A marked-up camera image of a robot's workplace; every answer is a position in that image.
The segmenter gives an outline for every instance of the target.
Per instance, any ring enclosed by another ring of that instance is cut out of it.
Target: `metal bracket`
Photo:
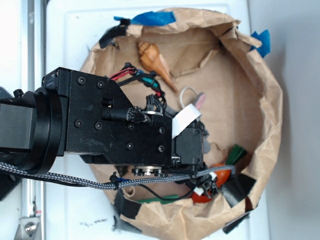
[[[41,240],[41,218],[38,216],[20,218],[14,240]]]

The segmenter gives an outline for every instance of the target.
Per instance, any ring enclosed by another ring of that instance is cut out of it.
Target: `white wall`
[[[248,0],[283,89],[282,143],[267,186],[272,240],[320,239],[320,1]]]

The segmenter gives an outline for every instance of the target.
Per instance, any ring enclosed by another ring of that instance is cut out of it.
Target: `blue painter's tape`
[[[114,16],[114,20],[120,21],[123,17]],[[165,26],[176,21],[173,11],[160,11],[160,12],[145,12],[135,16],[132,20],[132,24],[139,24],[144,26]]]
[[[271,52],[271,40],[270,40],[270,33],[268,30],[263,31],[261,34],[258,34],[256,31],[252,33],[251,37],[258,39],[262,42],[262,46],[256,48],[252,46],[251,50],[257,49],[260,55],[264,58],[267,54]]]

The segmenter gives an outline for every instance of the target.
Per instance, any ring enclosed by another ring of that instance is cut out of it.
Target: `black tape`
[[[233,208],[248,196],[255,183],[255,179],[244,174],[239,174],[231,181],[223,184],[220,190],[230,207]]]
[[[136,201],[131,201],[125,198],[122,191],[118,191],[115,200],[114,200],[114,207],[115,209],[122,214],[123,216],[127,217],[128,219],[135,219],[138,215],[138,212],[141,207],[141,203]]]
[[[125,36],[127,33],[128,25],[130,25],[130,19],[121,19],[120,24],[109,29],[99,40],[100,48],[104,49],[109,43],[118,36]]]
[[[227,223],[222,230],[225,234],[228,234],[233,229],[235,229],[235,227],[237,227],[243,220],[247,218],[249,218],[249,212],[245,213],[242,217],[238,218],[237,220]]]

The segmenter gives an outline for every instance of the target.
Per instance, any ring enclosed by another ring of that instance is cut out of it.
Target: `white loop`
[[[187,89],[192,90],[197,96],[199,95],[198,92],[192,87],[192,86],[186,86],[184,89],[182,89],[182,91],[180,92],[180,96],[179,96],[179,101],[180,101],[180,105],[181,107],[184,109],[186,106],[184,105],[184,102],[182,100],[184,93]]]

